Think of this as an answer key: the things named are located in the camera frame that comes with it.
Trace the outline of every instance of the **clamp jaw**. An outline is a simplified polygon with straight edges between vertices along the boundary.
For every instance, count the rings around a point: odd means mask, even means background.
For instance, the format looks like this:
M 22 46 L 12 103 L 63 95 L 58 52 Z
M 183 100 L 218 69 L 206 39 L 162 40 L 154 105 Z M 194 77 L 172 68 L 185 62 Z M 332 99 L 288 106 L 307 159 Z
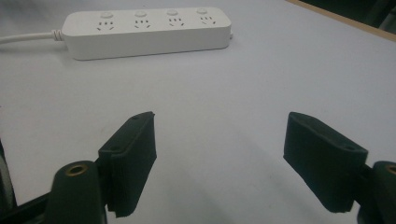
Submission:
M 360 224 L 396 223 L 396 163 L 365 164 L 368 151 L 313 117 L 291 112 L 284 159 L 333 213 L 361 205 Z
M 154 114 L 133 116 L 99 149 L 95 162 L 64 166 L 50 193 L 2 212 L 0 223 L 102 224 L 107 223 L 105 205 L 116 217 L 127 217 L 156 158 Z

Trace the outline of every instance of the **power cord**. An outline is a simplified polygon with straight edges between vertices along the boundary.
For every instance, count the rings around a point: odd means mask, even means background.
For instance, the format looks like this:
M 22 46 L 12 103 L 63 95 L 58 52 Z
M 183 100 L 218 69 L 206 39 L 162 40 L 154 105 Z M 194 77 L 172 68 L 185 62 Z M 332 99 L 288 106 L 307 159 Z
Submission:
M 26 40 L 53 39 L 55 41 L 64 41 L 61 30 L 52 30 L 50 33 L 29 34 L 29 35 L 10 35 L 0 37 L 0 44 L 20 42 Z

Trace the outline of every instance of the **power strip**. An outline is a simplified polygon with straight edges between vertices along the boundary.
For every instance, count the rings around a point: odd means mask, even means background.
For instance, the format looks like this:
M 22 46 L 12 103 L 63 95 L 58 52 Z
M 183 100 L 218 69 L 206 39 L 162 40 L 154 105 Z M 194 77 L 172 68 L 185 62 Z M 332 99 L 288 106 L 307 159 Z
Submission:
M 231 22 L 215 7 L 84 11 L 62 34 L 73 58 L 92 60 L 227 48 Z

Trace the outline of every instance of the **white table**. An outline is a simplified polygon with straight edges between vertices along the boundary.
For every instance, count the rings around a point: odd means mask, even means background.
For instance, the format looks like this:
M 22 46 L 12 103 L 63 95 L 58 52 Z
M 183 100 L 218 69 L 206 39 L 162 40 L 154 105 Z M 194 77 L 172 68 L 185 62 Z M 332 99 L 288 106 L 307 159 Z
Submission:
M 0 47 L 0 136 L 18 203 L 97 158 L 152 110 L 158 159 L 139 205 L 109 223 L 356 223 L 322 207 L 282 159 L 290 111 L 396 161 L 396 44 L 285 1 L 2 1 L 0 36 L 60 29 L 81 10 L 221 8 L 230 47 L 73 60 L 63 43 Z

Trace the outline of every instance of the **electrical socket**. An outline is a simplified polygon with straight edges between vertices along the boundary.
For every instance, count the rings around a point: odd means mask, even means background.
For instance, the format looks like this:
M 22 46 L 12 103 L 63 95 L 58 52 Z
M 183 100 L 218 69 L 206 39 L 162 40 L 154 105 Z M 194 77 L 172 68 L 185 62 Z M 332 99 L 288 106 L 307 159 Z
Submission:
M 223 49 L 232 35 L 215 7 L 76 12 L 62 34 L 77 60 Z

